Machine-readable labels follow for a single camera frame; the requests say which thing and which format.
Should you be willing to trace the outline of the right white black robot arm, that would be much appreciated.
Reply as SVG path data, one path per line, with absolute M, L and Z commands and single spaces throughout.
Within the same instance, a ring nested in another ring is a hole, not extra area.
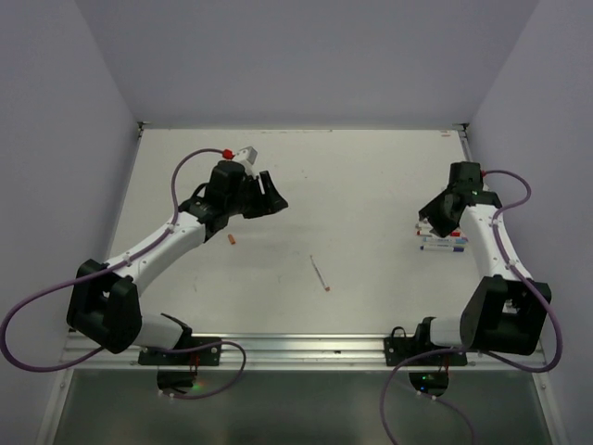
M 446 347 L 527 356 L 536 350 L 551 290 L 522 265 L 504 226 L 498 195 L 485 189 L 478 163 L 454 162 L 448 185 L 420 211 L 435 235 L 468 238 L 479 283 L 461 315 L 426 317 L 412 342 L 416 359 L 434 363 Z

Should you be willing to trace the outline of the orange marker pen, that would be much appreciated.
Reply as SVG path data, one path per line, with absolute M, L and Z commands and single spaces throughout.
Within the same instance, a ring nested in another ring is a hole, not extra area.
M 313 270 L 315 271 L 318 279 L 320 280 L 320 283 L 322 285 L 323 290 L 325 292 L 330 292 L 331 291 L 331 287 L 328 285 L 327 281 L 325 280 L 325 278 L 324 278 L 324 276 L 322 274 L 321 269 L 319 268 L 317 262 L 315 261 L 315 258 L 312 255 L 310 255 L 309 258 L 310 258 L 310 262 L 311 262 L 311 265 L 313 267 Z

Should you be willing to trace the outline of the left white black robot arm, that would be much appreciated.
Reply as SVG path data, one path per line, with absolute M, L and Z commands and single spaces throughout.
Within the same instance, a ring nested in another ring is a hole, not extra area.
M 140 297 L 171 265 L 199 248 L 240 215 L 256 219 L 287 209 L 270 174 L 249 174 L 239 162 L 222 160 L 155 233 L 103 263 L 80 266 L 66 321 L 104 350 L 117 354 L 130 346 L 159 350 L 171 363 L 192 354 L 191 328 L 175 317 L 144 314 Z

